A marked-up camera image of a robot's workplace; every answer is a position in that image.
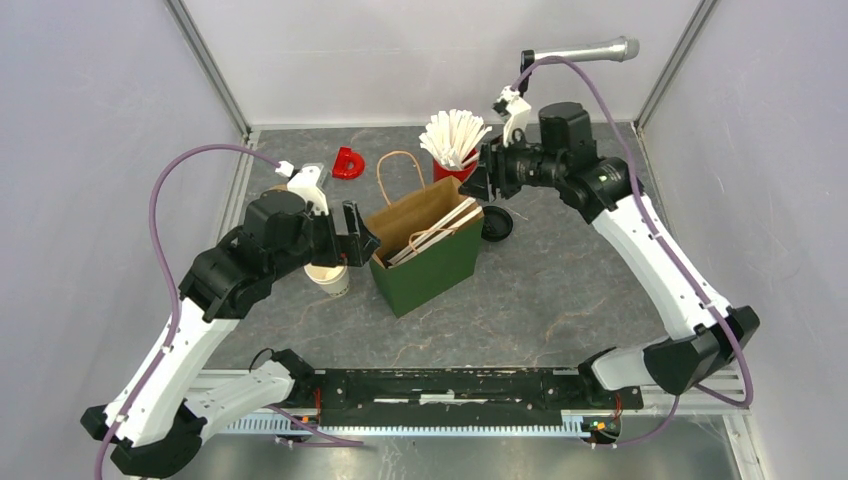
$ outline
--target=gray tabletop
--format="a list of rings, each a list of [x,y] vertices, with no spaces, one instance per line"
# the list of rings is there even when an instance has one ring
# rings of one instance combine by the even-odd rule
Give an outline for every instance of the gray tabletop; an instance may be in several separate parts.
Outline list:
[[[634,153],[638,143],[621,126]],[[259,150],[295,165],[332,168],[340,146],[366,160],[354,180],[330,178],[325,192],[341,213],[354,200],[363,216],[385,206],[374,167],[383,154],[408,150],[432,180],[432,160],[418,146],[422,127],[339,128],[262,132]],[[595,125],[599,153],[623,156],[611,129]],[[531,141],[538,133],[528,131]],[[646,191],[654,185],[638,155]],[[420,188],[408,158],[384,162],[391,198]],[[256,162],[247,202],[281,182]],[[615,250],[566,207],[552,189],[526,188],[508,201],[515,230],[503,242],[483,243],[473,277],[395,318],[368,268],[351,271],[351,290],[330,299],[303,271],[274,285],[212,355],[207,368],[246,368],[263,347],[292,348],[316,368],[569,366],[611,346],[629,346],[664,334],[648,295]],[[657,205],[662,215],[661,205]]]

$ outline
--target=stack of paper cups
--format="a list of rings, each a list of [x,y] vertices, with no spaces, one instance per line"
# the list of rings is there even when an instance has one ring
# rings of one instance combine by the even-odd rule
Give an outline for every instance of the stack of paper cups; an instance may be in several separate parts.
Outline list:
[[[303,267],[306,276],[317,283],[321,290],[327,292],[331,297],[341,297],[347,293],[350,286],[350,275],[347,265],[339,267],[316,267],[311,263]]]

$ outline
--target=black lid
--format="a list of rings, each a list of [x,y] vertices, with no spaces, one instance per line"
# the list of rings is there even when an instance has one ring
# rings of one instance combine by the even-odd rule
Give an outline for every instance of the black lid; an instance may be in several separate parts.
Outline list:
[[[512,233],[512,217],[506,210],[494,205],[483,207],[483,240],[500,242]]]

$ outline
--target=robotic arm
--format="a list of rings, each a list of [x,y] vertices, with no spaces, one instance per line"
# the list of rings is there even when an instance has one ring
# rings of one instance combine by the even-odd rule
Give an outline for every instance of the robotic arm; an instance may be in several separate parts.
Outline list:
[[[563,203],[580,212],[618,251],[650,295],[668,333],[647,345],[603,351],[581,364],[578,370],[590,386],[601,393],[657,384],[680,395],[729,364],[733,350],[710,309],[724,312],[741,346],[759,326],[759,318],[750,307],[731,307],[697,272],[660,223],[641,184],[639,191],[633,191],[628,164],[620,158],[598,156],[583,107],[563,102],[542,108],[538,144],[525,139],[530,106],[518,92],[506,87],[494,109],[505,120],[504,134],[481,147],[479,166],[461,191],[488,201],[490,190],[492,196],[507,199],[525,185],[556,189]],[[636,196],[657,232],[646,225]],[[710,305],[695,295],[660,238],[712,299]]]
[[[123,473],[172,476],[232,422],[266,405],[312,394],[311,367],[289,350],[221,387],[187,394],[212,352],[256,302],[271,294],[276,280],[308,263],[359,267],[379,247],[353,202],[342,205],[348,233],[336,233],[320,188],[326,177],[322,165],[286,173],[292,178],[285,191],[265,192],[251,202],[244,223],[195,258],[179,286],[177,335],[127,415],[118,418],[118,411],[163,348],[170,323],[121,394],[83,415],[83,426],[97,440],[119,422],[111,458]]]

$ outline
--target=red cup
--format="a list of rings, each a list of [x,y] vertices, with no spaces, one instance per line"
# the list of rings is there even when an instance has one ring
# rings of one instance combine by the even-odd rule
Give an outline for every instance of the red cup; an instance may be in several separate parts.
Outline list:
[[[468,160],[469,158],[473,157],[474,155],[477,155],[477,149],[476,148],[471,150],[471,153],[469,153],[468,156],[465,157],[465,159]],[[436,160],[434,158],[433,159],[433,183],[436,183],[436,182],[438,182],[439,180],[441,180],[445,177],[456,177],[457,179],[459,179],[460,182],[465,183],[465,180],[468,178],[469,175],[471,175],[471,172],[473,172],[475,168],[477,168],[477,160],[474,160],[473,162],[471,162],[471,165],[463,168],[462,170],[448,170],[445,167],[443,167],[442,164],[439,163],[438,160]]]

